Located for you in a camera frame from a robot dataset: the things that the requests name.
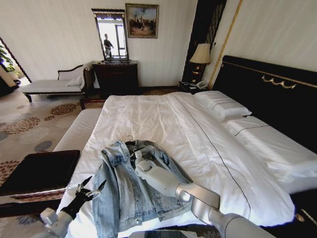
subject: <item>robotic arm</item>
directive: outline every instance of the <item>robotic arm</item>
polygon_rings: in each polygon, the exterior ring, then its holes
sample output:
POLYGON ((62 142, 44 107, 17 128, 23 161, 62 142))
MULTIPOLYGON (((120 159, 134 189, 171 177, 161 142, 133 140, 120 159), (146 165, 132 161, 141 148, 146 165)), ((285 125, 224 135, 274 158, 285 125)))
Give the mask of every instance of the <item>robotic arm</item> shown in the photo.
POLYGON ((201 221, 214 225, 223 238, 274 238, 249 220, 234 213, 219 211, 220 195, 195 183, 180 183, 170 171, 144 160, 141 151, 135 152, 135 172, 165 196, 188 202, 193 197, 191 211, 201 221))
MULTIPOLYGON (((219 211, 220 195, 195 183, 181 183, 170 171, 156 166, 152 161, 144 160, 142 152, 135 152, 135 172, 147 183, 165 196, 176 197, 188 202, 193 197, 191 211, 201 221, 214 225, 223 238, 274 238, 271 234, 249 220, 234 213, 222 214, 219 211)), ((41 213, 45 230, 32 238, 63 238, 69 224, 76 218, 81 206, 98 197, 104 181, 98 189, 90 191, 84 188, 91 177, 78 185, 74 200, 57 215, 47 208, 41 213)))

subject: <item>chaise lounge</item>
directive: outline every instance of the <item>chaise lounge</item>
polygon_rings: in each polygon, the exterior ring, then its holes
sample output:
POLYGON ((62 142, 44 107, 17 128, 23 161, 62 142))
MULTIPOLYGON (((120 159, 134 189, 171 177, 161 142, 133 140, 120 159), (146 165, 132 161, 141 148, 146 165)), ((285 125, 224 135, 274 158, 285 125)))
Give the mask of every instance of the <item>chaise lounge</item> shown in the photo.
POLYGON ((21 87, 23 94, 32 102, 32 94, 83 94, 86 96, 88 89, 94 83, 92 62, 79 65, 69 70, 59 70, 57 80, 38 80, 21 87))

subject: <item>light blue denim jacket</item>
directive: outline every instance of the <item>light blue denim jacket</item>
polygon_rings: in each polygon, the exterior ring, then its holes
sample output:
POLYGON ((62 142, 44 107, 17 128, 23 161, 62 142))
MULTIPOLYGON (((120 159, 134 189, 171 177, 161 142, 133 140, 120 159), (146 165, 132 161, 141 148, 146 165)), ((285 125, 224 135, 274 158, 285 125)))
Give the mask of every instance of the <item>light blue denim jacket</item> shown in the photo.
POLYGON ((174 197, 165 197, 145 180, 138 177, 131 166, 130 154, 141 150, 144 159, 168 168, 180 182, 191 182, 190 178, 155 143, 133 142, 126 145, 118 141, 102 150, 103 164, 95 175, 95 189, 107 179, 101 195, 93 200, 94 220, 98 237, 117 237, 142 222, 158 217, 160 221, 181 215, 191 208, 191 202, 183 203, 174 197))

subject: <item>lampshade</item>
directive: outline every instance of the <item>lampshade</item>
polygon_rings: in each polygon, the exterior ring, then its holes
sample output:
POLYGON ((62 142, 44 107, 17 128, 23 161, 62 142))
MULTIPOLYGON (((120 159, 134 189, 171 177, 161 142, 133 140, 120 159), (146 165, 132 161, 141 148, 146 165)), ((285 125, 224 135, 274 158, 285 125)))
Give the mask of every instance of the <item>lampshade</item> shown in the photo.
POLYGON ((210 63, 210 44, 198 44, 193 57, 189 61, 192 63, 210 63))

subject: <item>black headboard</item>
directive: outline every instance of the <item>black headboard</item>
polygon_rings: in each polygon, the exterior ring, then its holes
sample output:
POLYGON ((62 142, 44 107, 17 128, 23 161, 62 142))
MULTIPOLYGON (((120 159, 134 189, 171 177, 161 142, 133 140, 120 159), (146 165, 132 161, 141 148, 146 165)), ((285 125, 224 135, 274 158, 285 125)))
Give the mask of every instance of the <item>black headboard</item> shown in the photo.
POLYGON ((317 153, 317 72, 224 56, 212 89, 317 153))

